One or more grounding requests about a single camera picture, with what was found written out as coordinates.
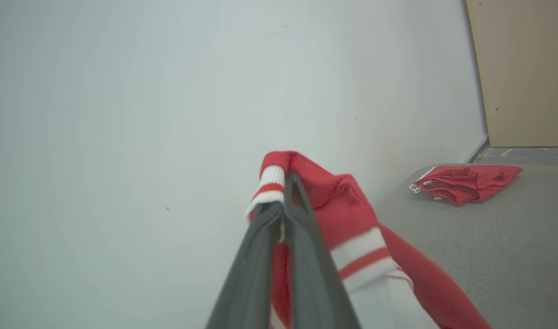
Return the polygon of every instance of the red stripe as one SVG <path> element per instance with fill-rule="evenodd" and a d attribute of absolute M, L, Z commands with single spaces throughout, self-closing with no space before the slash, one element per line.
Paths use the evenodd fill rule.
<path fill-rule="evenodd" d="M 258 189 L 258 191 L 256 192 L 256 194 L 252 197 L 252 200 L 254 200 L 254 198 L 256 198 L 256 196 L 258 194 L 261 194 L 263 192 L 268 192 L 268 191 L 279 191 L 281 193 L 285 192 L 285 188 L 281 186 L 281 184 L 277 184 L 277 183 L 268 183 L 265 184 L 263 186 L 260 186 L 260 189 Z"/>
<path fill-rule="evenodd" d="M 357 260 L 351 262 L 350 264 L 346 265 L 343 269 L 340 270 L 340 277 L 346 279 L 350 275 L 360 271 L 364 267 L 376 263 L 379 260 L 383 260 L 387 257 L 390 257 L 390 252 L 386 247 L 379 248 L 370 252 Z"/>

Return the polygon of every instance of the wooden door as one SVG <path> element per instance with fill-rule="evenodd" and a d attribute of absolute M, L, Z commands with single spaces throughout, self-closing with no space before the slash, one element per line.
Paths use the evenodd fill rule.
<path fill-rule="evenodd" d="M 558 0 L 467 0 L 491 146 L 558 146 Z"/>

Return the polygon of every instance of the gray floor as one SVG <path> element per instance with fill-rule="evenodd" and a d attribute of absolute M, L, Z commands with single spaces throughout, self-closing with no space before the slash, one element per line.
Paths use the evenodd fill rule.
<path fill-rule="evenodd" d="M 558 148 L 487 148 L 475 163 L 558 166 Z"/>
<path fill-rule="evenodd" d="M 558 166 L 521 164 L 558 164 L 558 149 L 508 150 L 491 149 L 481 162 L 523 171 L 484 202 L 455 206 L 411 192 L 428 166 L 375 210 L 441 266 L 494 329 L 558 329 Z"/>

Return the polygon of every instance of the white stripe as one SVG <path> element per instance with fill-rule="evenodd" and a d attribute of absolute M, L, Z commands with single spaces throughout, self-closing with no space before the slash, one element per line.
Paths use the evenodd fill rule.
<path fill-rule="evenodd" d="M 369 231 L 333 248 L 331 257 L 334 259 L 338 271 L 340 271 L 358 258 L 386 246 L 381 230 L 378 227 L 373 227 Z"/>
<path fill-rule="evenodd" d="M 262 171 L 258 188 L 260 189 L 262 186 L 270 183 L 277 183 L 285 187 L 285 171 L 283 171 L 283 168 L 279 166 L 268 166 Z"/>
<path fill-rule="evenodd" d="M 275 201 L 279 201 L 281 203 L 285 202 L 285 194 L 283 194 L 283 192 L 281 191 L 262 192 L 261 194 L 258 194 L 256 198 L 252 199 L 252 202 L 250 202 L 250 204 L 246 208 L 246 213 L 244 215 L 248 217 L 248 215 L 250 215 L 250 212 L 254 210 L 257 204 Z"/>
<path fill-rule="evenodd" d="M 429 173 L 431 173 L 433 171 L 433 169 L 437 168 L 438 166 L 433 166 L 431 169 L 429 169 L 425 174 L 421 175 L 421 177 L 419 177 L 419 179 L 417 179 L 415 182 L 420 181 L 421 179 L 423 179 L 425 176 L 429 175 Z M 419 191 L 421 190 L 421 186 L 417 186 L 415 184 L 411 184 L 409 185 L 409 190 L 415 192 L 415 193 L 419 193 Z"/>
<path fill-rule="evenodd" d="M 271 328 L 273 329 L 287 329 L 283 324 L 283 321 L 279 318 L 277 312 L 275 312 L 275 307 L 271 306 Z"/>
<path fill-rule="evenodd" d="M 404 273 L 404 271 L 400 271 L 398 269 L 395 269 L 394 271 L 390 271 L 387 273 L 387 276 L 389 277 L 397 277 L 398 279 L 405 279 L 407 281 L 407 283 L 409 284 L 409 286 L 411 287 L 411 290 L 413 290 L 413 281 L 411 280 L 411 278 L 407 275 L 407 273 Z"/>
<path fill-rule="evenodd" d="M 384 258 L 376 263 L 363 267 L 360 271 L 344 279 L 344 287 L 346 287 L 346 291 L 349 293 L 394 269 L 396 269 L 394 260 L 390 257 Z"/>

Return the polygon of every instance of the floor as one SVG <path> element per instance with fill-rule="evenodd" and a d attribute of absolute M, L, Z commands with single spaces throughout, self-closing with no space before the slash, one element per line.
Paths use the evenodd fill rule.
<path fill-rule="evenodd" d="M 487 148 L 474 162 L 558 166 L 558 148 Z"/>
<path fill-rule="evenodd" d="M 558 329 L 558 166 L 520 162 L 557 164 L 558 150 L 513 149 L 500 156 L 508 150 L 491 149 L 495 156 L 482 160 L 515 163 L 523 171 L 484 202 L 456 206 L 409 191 L 429 170 L 424 167 L 375 210 L 381 223 L 456 281 L 492 328 Z"/>

